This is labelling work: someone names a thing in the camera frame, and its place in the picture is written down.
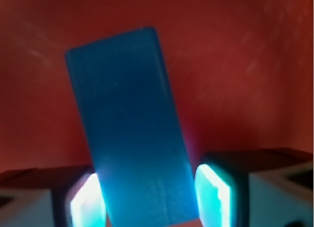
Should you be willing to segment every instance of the blue rectangular block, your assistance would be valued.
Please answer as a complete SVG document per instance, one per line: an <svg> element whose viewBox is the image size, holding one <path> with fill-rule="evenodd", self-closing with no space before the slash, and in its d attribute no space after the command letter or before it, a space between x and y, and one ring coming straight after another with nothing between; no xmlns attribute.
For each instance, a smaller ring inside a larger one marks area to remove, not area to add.
<svg viewBox="0 0 314 227"><path fill-rule="evenodd" d="M198 218L156 31L72 49L66 60L112 225L163 227Z"/></svg>

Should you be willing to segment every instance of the red wall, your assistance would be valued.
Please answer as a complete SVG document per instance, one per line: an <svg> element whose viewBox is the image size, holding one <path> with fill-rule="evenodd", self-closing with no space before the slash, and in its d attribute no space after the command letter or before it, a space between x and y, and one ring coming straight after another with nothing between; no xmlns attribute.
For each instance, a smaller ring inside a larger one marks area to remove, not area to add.
<svg viewBox="0 0 314 227"><path fill-rule="evenodd" d="M313 0L0 0L0 171L90 163L64 53L154 26L195 168L313 150Z"/></svg>

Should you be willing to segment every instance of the cyan light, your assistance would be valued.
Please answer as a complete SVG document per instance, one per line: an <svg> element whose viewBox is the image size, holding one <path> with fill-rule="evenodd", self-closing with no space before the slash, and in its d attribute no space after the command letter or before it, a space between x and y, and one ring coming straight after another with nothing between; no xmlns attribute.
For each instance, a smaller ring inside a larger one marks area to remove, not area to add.
<svg viewBox="0 0 314 227"><path fill-rule="evenodd" d="M195 190L203 226L230 227L232 190L206 164L200 165L196 170Z"/></svg>
<svg viewBox="0 0 314 227"><path fill-rule="evenodd" d="M97 175L90 175L70 203L73 227L104 227L106 208Z"/></svg>

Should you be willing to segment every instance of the glowing rectangle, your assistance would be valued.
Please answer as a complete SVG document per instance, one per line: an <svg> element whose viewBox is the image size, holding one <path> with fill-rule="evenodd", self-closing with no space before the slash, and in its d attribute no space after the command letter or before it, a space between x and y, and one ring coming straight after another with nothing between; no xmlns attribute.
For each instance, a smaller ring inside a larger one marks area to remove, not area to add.
<svg viewBox="0 0 314 227"><path fill-rule="evenodd" d="M200 165L195 175L200 219L204 226L230 227L231 187L210 166Z"/></svg>
<svg viewBox="0 0 314 227"><path fill-rule="evenodd" d="M73 227L104 227L106 208L97 175L89 176L70 202Z"/></svg>

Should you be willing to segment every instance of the red backdrop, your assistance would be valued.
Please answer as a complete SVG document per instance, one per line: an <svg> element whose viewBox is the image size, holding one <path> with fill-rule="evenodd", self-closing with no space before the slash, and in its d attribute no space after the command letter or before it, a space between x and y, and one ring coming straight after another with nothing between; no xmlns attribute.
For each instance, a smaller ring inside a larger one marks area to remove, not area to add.
<svg viewBox="0 0 314 227"><path fill-rule="evenodd" d="M0 0L0 171L90 163L64 53L157 29L195 169L313 150L313 0Z"/></svg>

